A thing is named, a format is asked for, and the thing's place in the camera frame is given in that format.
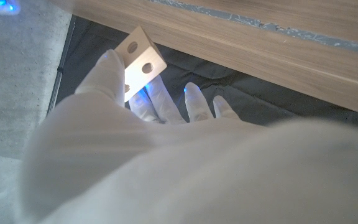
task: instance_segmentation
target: hole in block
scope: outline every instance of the hole in block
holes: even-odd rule
[[[125,84],[125,92],[127,93],[130,89],[131,89],[131,87],[129,85]]]
[[[128,46],[128,53],[132,54],[135,52],[135,50],[137,49],[137,42],[132,42],[129,44]]]
[[[153,70],[153,65],[151,63],[146,63],[145,65],[143,65],[142,67],[142,72],[144,74],[148,74]]]

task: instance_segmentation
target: white latex glove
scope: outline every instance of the white latex glove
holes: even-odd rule
[[[131,111],[140,119],[163,124],[185,124],[178,108],[172,101],[160,76],[155,77],[146,85],[146,90],[138,92],[129,100]],[[185,87],[185,102],[190,122],[213,119],[209,106],[202,92],[194,83],[188,83]],[[240,119],[229,104],[221,96],[213,100],[216,118]]]

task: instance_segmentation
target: floor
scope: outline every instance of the floor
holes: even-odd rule
[[[0,223],[13,223],[22,149],[45,118],[71,15],[46,0],[23,0],[0,16]]]

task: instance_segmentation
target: wood grain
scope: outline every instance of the wood grain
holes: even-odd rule
[[[358,54],[143,0],[52,0],[63,9],[358,111]]]
[[[358,0],[181,0],[288,27],[358,42]]]

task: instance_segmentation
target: finger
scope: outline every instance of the finger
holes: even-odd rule
[[[240,119],[223,97],[215,96],[213,102],[216,118]]]
[[[99,58],[75,93],[104,93],[124,107],[124,82],[125,68],[122,58],[114,50],[108,50]]]
[[[161,121],[168,124],[186,123],[159,75],[146,85],[146,90]]]
[[[213,119],[213,115],[201,90],[194,83],[185,87],[185,103],[190,122]]]
[[[129,107],[140,119],[147,122],[160,123],[153,104],[143,89],[129,99]]]

